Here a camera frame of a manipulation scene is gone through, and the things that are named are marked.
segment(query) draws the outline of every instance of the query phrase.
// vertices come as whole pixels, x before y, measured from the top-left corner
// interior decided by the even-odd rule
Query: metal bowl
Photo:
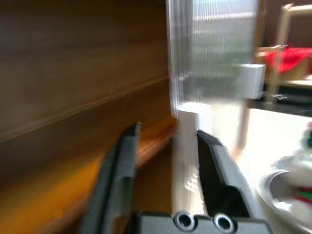
[[[259,195],[281,219],[303,233],[312,234],[312,229],[274,205],[278,201],[285,201],[295,195],[295,187],[284,179],[285,173],[288,172],[286,170],[276,170],[267,174],[260,182]]]

